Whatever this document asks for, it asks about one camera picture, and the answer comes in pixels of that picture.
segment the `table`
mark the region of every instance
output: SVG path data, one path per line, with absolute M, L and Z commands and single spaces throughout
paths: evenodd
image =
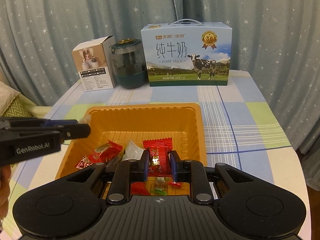
M 47 114 L 52 119 L 80 119 L 91 106 L 196 102 L 201 107 L 208 166 L 228 163 L 285 188 L 306 205 L 299 236 L 311 239 L 308 193 L 298 157 L 248 72 L 230 70 L 227 86 L 150 87 L 84 92 L 74 84 Z M 61 151 L 20 163 L 12 177 L 9 214 L 1 240 L 21 236 L 13 217 L 14 201 L 27 190 L 54 180 L 68 143 Z

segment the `screw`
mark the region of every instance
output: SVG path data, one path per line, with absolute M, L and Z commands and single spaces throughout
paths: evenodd
M 200 193 L 196 196 L 196 199 L 199 201 L 209 201 L 211 196 L 207 193 Z
M 111 201 L 120 201 L 124 199 L 124 196 L 122 194 L 119 193 L 113 193 L 109 195 L 109 199 Z

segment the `human hand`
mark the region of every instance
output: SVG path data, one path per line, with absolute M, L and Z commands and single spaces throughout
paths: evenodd
M 0 168 L 0 220 L 2 220 L 8 213 L 10 186 L 9 181 L 11 177 L 11 166 L 7 165 Z

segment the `orange plastic tray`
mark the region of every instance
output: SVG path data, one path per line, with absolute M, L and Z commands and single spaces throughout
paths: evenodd
M 72 140 L 59 167 L 56 179 L 77 171 L 83 155 L 111 140 L 122 145 L 172 137 L 173 149 L 182 160 L 193 159 L 207 165 L 200 106 L 196 103 L 97 106 L 91 115 L 91 133 L 85 139 Z

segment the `pure milk box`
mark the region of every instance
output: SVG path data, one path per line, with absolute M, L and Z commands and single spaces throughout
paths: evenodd
M 232 42 L 228 25 L 149 24 L 141 36 L 150 86 L 227 85 Z

